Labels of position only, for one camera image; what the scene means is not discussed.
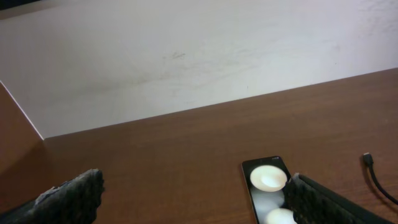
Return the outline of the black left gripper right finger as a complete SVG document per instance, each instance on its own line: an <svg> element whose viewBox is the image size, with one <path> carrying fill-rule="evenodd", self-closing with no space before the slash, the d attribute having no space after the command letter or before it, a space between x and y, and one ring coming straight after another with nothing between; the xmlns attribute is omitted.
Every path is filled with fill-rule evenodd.
<svg viewBox="0 0 398 224"><path fill-rule="evenodd" d="M298 224L392 224L299 173L286 183L283 192Z"/></svg>

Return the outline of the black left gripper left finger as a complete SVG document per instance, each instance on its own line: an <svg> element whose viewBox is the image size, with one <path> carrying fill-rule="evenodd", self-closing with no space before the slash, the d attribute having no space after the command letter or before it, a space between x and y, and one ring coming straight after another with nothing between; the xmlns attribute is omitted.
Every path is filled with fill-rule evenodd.
<svg viewBox="0 0 398 224"><path fill-rule="evenodd" d="M1 214L1 224L92 224L104 192L103 173L90 169Z"/></svg>

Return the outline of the black Galaxy smartphone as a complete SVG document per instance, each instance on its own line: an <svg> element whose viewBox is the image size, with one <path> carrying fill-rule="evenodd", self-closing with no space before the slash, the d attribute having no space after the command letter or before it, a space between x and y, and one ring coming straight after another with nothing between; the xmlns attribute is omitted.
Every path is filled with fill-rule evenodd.
<svg viewBox="0 0 398 224"><path fill-rule="evenodd" d="M284 195L291 174L280 156L244 161L241 164L257 224L295 223Z"/></svg>

